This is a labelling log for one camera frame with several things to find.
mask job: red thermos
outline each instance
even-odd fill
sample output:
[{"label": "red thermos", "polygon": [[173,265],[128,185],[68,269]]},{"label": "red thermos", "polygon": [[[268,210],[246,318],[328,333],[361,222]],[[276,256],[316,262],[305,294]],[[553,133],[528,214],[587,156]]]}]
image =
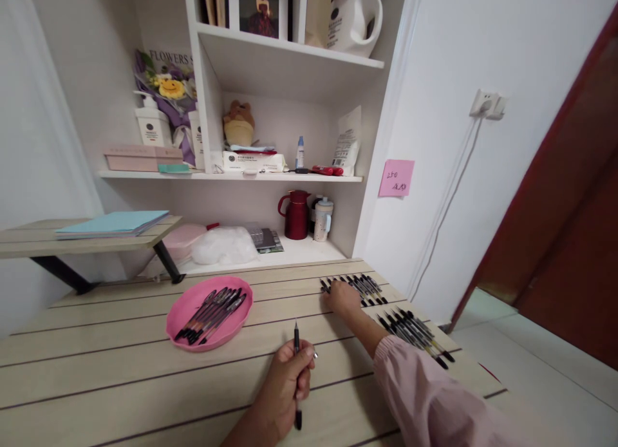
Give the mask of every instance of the red thermos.
[{"label": "red thermos", "polygon": [[[284,196],[279,201],[277,210],[285,217],[285,237],[293,240],[302,240],[307,237],[309,223],[309,207],[307,198],[311,196],[306,191],[290,191],[289,196]],[[290,199],[285,214],[281,212],[281,205],[286,199]]]}]

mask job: blue notebook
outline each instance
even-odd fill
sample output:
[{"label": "blue notebook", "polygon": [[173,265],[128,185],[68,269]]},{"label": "blue notebook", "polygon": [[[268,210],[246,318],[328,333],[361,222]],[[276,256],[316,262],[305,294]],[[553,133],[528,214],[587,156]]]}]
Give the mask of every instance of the blue notebook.
[{"label": "blue notebook", "polygon": [[56,230],[60,237],[98,238],[137,236],[165,218],[169,211],[112,212],[84,223]]}]

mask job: pink sleeve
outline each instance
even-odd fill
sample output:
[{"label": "pink sleeve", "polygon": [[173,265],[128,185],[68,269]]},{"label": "pink sleeve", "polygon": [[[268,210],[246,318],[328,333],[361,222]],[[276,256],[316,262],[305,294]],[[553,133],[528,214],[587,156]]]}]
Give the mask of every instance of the pink sleeve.
[{"label": "pink sleeve", "polygon": [[506,418],[426,353],[396,336],[375,351],[375,375],[407,446],[524,446]]}]

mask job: woman in red dress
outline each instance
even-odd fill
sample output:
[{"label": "woman in red dress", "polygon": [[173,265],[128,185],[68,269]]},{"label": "woman in red dress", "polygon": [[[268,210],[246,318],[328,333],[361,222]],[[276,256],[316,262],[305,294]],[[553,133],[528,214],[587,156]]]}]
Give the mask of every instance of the woman in red dress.
[{"label": "woman in red dress", "polygon": [[256,0],[257,12],[249,17],[249,33],[277,38],[277,33],[270,18],[272,12],[268,0]]}]

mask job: person's left hand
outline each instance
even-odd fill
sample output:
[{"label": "person's left hand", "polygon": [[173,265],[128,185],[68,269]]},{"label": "person's left hand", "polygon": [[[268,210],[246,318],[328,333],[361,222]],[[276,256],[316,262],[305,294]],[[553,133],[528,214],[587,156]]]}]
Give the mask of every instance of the person's left hand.
[{"label": "person's left hand", "polygon": [[296,401],[309,396],[310,369],[315,368],[314,347],[300,340],[300,351],[294,355],[294,341],[286,342],[270,363],[268,374],[256,401],[249,409],[260,418],[260,425],[277,443],[294,425]]}]

